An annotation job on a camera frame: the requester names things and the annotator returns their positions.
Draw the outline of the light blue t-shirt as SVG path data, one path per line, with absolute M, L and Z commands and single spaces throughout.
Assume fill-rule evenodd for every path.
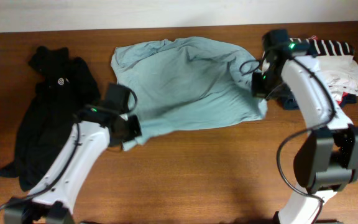
M 128 151 L 174 131 L 232 126 L 265 118 L 267 102 L 251 92 L 254 57 L 234 44 L 204 37 L 143 42 L 115 49 L 111 67 L 137 95 L 142 134 Z

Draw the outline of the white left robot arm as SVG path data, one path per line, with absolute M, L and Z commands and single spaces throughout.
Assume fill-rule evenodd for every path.
M 137 96 L 130 88 L 110 84 L 104 100 L 86 105 L 63 149 L 38 184 L 24 198 L 11 198 L 0 206 L 4 223 L 74 223 L 76 198 L 98 157 L 108 148 L 141 136 L 132 112 Z

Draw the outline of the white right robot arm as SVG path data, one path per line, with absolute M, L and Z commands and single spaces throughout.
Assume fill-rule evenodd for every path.
M 324 204 L 358 180 L 358 126 L 330 93 L 319 58 L 352 56 L 354 49 L 345 42 L 292 39 L 285 29 L 268 31 L 262 45 L 262 70 L 252 74 L 252 94 L 265 100 L 291 94 L 306 124 L 277 149 L 278 171 L 293 193 L 272 221 L 317 223 Z M 296 185 L 292 185 L 283 173 L 280 156 L 284 145 L 302 134 L 308 137 L 293 160 Z

